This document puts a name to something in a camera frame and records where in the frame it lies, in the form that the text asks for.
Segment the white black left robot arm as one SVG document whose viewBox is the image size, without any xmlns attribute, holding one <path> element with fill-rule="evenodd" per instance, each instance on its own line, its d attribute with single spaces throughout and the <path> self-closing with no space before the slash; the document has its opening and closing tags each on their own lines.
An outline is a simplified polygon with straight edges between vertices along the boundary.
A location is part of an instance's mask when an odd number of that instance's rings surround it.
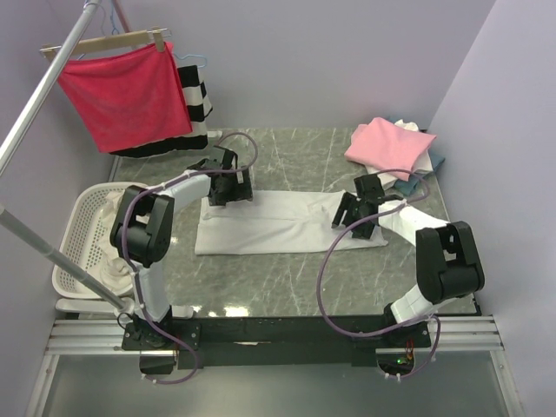
<svg viewBox="0 0 556 417">
<path fill-rule="evenodd" d="M 165 348 L 174 337 L 172 325 L 165 321 L 171 306 L 161 264 L 169 250 L 174 214 L 198 200 L 224 207 L 252 199 L 249 166 L 239 166 L 238 155 L 221 146 L 175 178 L 153 187 L 132 185 L 124 190 L 109 241 L 131 266 L 135 315 L 151 320 L 142 337 L 152 348 Z"/>
</svg>

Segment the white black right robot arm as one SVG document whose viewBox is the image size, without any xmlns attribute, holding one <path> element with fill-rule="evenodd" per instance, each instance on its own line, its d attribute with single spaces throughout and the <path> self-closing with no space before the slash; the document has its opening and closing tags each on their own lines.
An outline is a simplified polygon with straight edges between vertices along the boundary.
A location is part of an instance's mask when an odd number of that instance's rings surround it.
<svg viewBox="0 0 556 417">
<path fill-rule="evenodd" d="M 341 197 L 331 226 L 343 226 L 355 239 L 368 240 L 388 229 L 415 248 L 416 284 L 384 308 L 384 342 L 399 347 L 412 335 L 409 322 L 427 317 L 449 302 L 483 289 L 485 276 L 466 222 L 428 215 L 399 195 L 389 195 L 376 175 L 354 179 L 355 192 Z"/>
</svg>

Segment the folded pink t shirt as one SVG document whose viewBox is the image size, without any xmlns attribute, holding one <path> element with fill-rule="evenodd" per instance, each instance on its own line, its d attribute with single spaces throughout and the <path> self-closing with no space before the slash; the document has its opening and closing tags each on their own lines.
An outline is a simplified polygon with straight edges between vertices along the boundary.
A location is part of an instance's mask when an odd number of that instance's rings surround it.
<svg viewBox="0 0 556 417">
<path fill-rule="evenodd" d="M 350 162 L 387 170 L 398 180 L 407 181 L 417 171 L 417 162 L 426 156 L 437 135 L 407 129 L 406 123 L 392 123 L 375 117 L 360 124 L 351 136 L 344 156 Z"/>
</svg>

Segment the black white checkered cloth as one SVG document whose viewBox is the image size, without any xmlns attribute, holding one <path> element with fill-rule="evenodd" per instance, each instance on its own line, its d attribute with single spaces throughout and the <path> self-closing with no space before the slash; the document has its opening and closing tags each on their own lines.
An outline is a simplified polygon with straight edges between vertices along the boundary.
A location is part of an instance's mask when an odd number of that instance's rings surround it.
<svg viewBox="0 0 556 417">
<path fill-rule="evenodd" d="M 206 119 L 213 111 L 201 70 L 195 65 L 177 69 L 182 91 L 187 104 L 192 131 L 184 136 L 175 136 L 139 147 L 123 149 L 115 156 L 146 158 L 159 156 L 177 150 L 200 150 L 208 146 Z"/>
</svg>

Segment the red hanging towel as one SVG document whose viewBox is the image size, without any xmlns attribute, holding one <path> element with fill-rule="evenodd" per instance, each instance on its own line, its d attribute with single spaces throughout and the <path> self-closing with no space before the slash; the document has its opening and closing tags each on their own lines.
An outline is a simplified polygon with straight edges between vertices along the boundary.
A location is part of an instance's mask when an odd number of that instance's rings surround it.
<svg viewBox="0 0 556 417">
<path fill-rule="evenodd" d="M 113 153 L 192 132 L 173 44 L 66 63 L 58 83 L 98 150 Z"/>
</svg>

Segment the cream clothes in basket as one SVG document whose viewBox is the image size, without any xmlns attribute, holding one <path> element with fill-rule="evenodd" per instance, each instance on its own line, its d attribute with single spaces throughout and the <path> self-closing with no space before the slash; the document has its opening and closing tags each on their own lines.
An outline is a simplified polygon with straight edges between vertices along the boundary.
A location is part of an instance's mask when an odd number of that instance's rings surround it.
<svg viewBox="0 0 556 417">
<path fill-rule="evenodd" d="M 100 212 L 100 222 L 104 233 L 98 241 L 102 251 L 99 265 L 100 281 L 115 293 L 127 294 L 131 286 L 131 273 L 128 263 L 119 256 L 117 249 L 110 243 L 110 232 L 122 200 L 122 191 L 110 191 Z"/>
</svg>

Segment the white plastic laundry basket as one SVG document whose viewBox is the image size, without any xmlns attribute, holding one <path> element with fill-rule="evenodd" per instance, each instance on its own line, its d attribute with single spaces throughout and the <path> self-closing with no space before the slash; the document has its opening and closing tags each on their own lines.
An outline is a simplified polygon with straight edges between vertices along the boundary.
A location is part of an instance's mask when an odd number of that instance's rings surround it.
<svg viewBox="0 0 556 417">
<path fill-rule="evenodd" d="M 98 267 L 103 258 L 103 251 L 99 248 L 98 242 L 110 232 L 110 228 L 103 225 L 103 208 L 112 197 L 120 195 L 132 184 L 132 182 L 99 183 L 84 190 L 76 199 L 60 251 L 94 278 L 98 277 Z M 99 298 L 58 266 L 53 269 L 51 281 L 55 291 L 64 298 L 77 300 Z"/>
</svg>

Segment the wooden clip hanger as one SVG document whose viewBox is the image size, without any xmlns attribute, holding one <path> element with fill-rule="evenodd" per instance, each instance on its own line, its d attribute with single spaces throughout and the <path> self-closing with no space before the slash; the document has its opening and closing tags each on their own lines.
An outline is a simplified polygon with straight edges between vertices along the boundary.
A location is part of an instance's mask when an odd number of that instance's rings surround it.
<svg viewBox="0 0 556 417">
<path fill-rule="evenodd" d="M 163 52 L 166 49 L 163 35 L 165 31 L 169 30 L 167 28 L 152 28 L 151 30 L 138 30 L 119 35 L 81 40 L 76 44 L 70 56 L 88 55 L 122 48 L 135 48 L 152 43 L 156 46 L 157 51 Z"/>
</svg>

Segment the black base beam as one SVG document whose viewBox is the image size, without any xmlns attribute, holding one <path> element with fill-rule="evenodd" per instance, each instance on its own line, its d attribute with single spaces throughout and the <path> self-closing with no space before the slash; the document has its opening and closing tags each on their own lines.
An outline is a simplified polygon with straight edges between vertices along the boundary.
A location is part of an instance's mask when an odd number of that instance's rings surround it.
<svg viewBox="0 0 556 417">
<path fill-rule="evenodd" d="M 319 316 L 220 317 L 173 319 L 164 330 L 192 347 L 188 352 L 158 334 L 146 321 L 129 323 L 122 350 L 147 354 L 168 351 L 168 361 L 144 364 L 148 374 L 180 369 L 224 366 L 341 364 L 373 367 L 380 348 L 428 348 L 431 338 L 424 323 L 373 338 L 347 337 Z"/>
</svg>

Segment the metal clothes rack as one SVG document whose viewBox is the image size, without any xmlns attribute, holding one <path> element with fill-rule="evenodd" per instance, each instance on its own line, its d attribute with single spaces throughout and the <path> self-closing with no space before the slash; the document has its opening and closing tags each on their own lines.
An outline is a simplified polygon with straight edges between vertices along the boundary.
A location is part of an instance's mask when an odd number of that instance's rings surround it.
<svg viewBox="0 0 556 417">
<path fill-rule="evenodd" d="M 49 63 L 40 52 L 60 44 L 83 12 L 81 1 L 1 3 L 1 135 L 6 136 Z M 108 179 L 114 164 L 89 138 L 66 95 L 55 86 L 1 175 L 1 202 L 59 246 L 76 198 Z M 53 264 L 11 232 L 1 231 L 1 316 L 48 326 L 56 317 Z"/>
</svg>

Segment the aluminium rail frame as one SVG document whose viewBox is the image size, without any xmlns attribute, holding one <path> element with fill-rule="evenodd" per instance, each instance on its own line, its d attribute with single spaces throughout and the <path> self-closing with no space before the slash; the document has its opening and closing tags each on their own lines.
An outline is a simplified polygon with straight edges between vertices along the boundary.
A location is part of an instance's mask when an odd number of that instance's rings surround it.
<svg viewBox="0 0 556 417">
<path fill-rule="evenodd" d="M 504 403 L 513 415 L 520 414 L 519 398 L 506 368 L 504 347 L 492 316 L 443 317 L 441 325 L 429 326 L 428 334 L 440 337 L 440 352 L 489 352 Z M 122 356 L 123 330 L 109 319 L 56 320 L 50 332 L 43 362 L 25 414 L 40 416 L 45 409 L 60 359 L 68 356 Z"/>
</svg>

